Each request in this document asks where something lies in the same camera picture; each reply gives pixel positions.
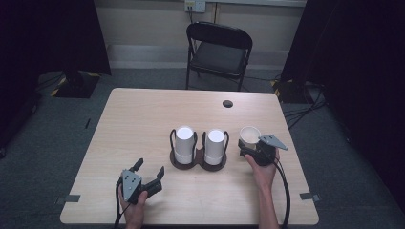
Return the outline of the black stand base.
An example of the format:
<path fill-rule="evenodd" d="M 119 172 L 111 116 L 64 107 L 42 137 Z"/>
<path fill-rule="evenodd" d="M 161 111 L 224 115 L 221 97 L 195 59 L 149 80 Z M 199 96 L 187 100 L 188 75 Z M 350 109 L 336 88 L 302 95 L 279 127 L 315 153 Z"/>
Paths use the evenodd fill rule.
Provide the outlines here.
<path fill-rule="evenodd" d="M 63 78 L 53 89 L 51 96 L 90 98 L 99 79 L 99 73 L 81 71 L 63 72 Z"/>
<path fill-rule="evenodd" d="M 270 85 L 281 103 L 303 104 L 306 102 L 305 88 L 302 84 L 292 80 L 286 82 L 272 80 Z"/>

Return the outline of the person's left hand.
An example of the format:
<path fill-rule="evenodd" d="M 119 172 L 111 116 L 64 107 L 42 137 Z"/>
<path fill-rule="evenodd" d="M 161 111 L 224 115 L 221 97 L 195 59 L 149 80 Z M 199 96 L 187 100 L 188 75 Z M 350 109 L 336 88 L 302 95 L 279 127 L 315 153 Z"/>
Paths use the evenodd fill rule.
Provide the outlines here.
<path fill-rule="evenodd" d="M 148 193 L 143 191 L 138 197 L 137 204 L 130 204 L 123 199 L 121 191 L 118 191 L 119 202 L 124 210 L 125 225 L 129 224 L 143 224 L 145 202 L 148 197 Z"/>

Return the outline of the black curtain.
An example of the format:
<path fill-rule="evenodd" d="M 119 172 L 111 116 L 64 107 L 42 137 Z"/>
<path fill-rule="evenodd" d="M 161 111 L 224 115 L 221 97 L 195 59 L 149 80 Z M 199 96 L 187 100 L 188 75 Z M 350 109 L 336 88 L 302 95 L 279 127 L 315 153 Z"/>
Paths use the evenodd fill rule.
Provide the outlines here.
<path fill-rule="evenodd" d="M 111 72 L 95 0 L 0 0 L 0 149 L 48 72 Z"/>
<path fill-rule="evenodd" d="M 281 78 L 324 86 L 405 213 L 405 0 L 307 0 Z"/>

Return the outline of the single white paper cup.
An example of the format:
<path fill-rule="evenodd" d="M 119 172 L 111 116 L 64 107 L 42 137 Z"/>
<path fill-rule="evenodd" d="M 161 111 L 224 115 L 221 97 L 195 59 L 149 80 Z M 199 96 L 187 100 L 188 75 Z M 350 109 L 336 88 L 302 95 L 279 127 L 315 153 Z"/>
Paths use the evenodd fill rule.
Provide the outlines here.
<path fill-rule="evenodd" d="M 252 126 L 245 126 L 240 131 L 240 140 L 249 149 L 255 149 L 256 144 L 259 142 L 261 132 Z"/>

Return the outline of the grey tape strip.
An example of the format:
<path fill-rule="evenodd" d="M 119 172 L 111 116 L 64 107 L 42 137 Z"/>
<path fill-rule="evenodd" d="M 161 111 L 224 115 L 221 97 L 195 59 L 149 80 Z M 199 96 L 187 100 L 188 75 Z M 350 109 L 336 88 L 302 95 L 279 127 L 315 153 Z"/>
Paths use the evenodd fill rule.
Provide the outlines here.
<path fill-rule="evenodd" d="M 55 201 L 56 204 L 61 205 L 66 202 L 79 202 L 80 195 L 66 195 L 64 197 L 58 197 Z"/>
<path fill-rule="evenodd" d="M 312 194 L 312 193 L 301 193 L 300 198 L 301 198 L 301 200 L 311 199 L 313 202 L 317 202 L 317 201 L 321 200 L 321 197 L 318 194 Z"/>

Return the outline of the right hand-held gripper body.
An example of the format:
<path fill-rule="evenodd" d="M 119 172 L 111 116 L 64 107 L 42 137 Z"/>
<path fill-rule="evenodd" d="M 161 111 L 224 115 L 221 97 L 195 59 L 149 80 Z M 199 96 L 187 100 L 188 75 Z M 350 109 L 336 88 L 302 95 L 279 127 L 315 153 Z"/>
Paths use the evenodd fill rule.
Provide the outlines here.
<path fill-rule="evenodd" d="M 240 156 L 251 155 L 260 166 L 267 166 L 275 161 L 276 150 L 287 150 L 288 147 L 275 135 L 262 135 L 255 149 L 240 149 Z"/>

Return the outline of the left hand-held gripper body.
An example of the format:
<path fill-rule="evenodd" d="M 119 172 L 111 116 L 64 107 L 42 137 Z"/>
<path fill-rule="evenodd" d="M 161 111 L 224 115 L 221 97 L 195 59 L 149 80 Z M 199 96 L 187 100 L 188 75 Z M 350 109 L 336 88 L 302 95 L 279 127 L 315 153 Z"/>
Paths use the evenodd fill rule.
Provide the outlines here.
<path fill-rule="evenodd" d="M 142 177 L 130 170 L 122 172 L 121 193 L 126 202 L 137 204 L 138 197 L 143 192 L 148 193 L 148 197 L 162 190 L 161 180 L 155 178 L 147 184 L 142 183 Z"/>

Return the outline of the black double cup holder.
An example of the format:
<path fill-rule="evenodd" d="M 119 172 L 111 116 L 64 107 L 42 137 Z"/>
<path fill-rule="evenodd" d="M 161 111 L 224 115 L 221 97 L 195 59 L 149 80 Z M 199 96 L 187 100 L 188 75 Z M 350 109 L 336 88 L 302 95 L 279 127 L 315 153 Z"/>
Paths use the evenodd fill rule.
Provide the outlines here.
<path fill-rule="evenodd" d="M 229 134 L 227 131 L 223 131 L 225 138 L 224 138 L 224 156 L 222 159 L 222 162 L 218 165 L 209 165 L 208 163 L 206 163 L 204 161 L 204 152 L 205 152 L 205 140 L 206 140 L 206 136 L 207 136 L 207 132 L 204 132 L 202 134 L 202 147 L 201 149 L 197 148 L 197 143 L 198 143 L 198 135 L 197 133 L 194 131 L 194 140 L 195 143 L 193 145 L 193 160 L 191 163 L 189 164 L 180 164 L 176 161 L 175 159 L 175 138 L 176 138 L 176 130 L 177 129 L 173 129 L 169 135 L 169 141 L 170 141 L 170 154 L 169 154 L 169 158 L 170 161 L 172 163 L 172 165 L 179 169 L 179 170 L 189 170 L 192 169 L 193 167 L 195 167 L 196 165 L 201 166 L 203 169 L 205 169 L 206 171 L 209 172 L 216 172 L 216 171 L 220 171 L 222 170 L 222 168 L 225 166 L 225 164 L 227 163 L 227 146 L 228 146 L 228 142 L 229 142 Z"/>

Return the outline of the white wall socket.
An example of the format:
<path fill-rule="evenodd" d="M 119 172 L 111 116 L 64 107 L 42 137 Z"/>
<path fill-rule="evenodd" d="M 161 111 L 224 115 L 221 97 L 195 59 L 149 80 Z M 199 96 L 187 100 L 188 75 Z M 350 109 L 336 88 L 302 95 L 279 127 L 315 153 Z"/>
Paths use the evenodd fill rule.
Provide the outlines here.
<path fill-rule="evenodd" d="M 206 2 L 203 0 L 184 0 L 184 10 L 186 12 L 205 13 Z"/>

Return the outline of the black folding chair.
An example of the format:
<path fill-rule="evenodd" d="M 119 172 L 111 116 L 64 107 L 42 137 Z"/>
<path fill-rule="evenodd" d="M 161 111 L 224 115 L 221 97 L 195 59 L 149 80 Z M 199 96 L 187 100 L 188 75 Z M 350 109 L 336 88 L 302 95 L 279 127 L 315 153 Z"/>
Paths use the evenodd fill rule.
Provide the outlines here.
<path fill-rule="evenodd" d="M 186 28 L 188 40 L 186 84 L 189 88 L 190 72 L 208 73 L 222 78 L 238 80 L 243 86 L 253 41 L 238 28 L 211 22 L 194 22 Z"/>

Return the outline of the person's right hand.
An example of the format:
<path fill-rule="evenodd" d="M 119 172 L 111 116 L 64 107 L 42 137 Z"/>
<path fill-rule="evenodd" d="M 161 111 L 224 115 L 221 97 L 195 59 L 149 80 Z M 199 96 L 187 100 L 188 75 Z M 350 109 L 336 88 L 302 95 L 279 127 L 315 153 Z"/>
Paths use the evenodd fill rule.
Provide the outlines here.
<path fill-rule="evenodd" d="M 256 185 L 260 191 L 270 192 L 276 174 L 276 165 L 260 166 L 251 155 L 245 155 L 245 159 L 251 166 Z"/>

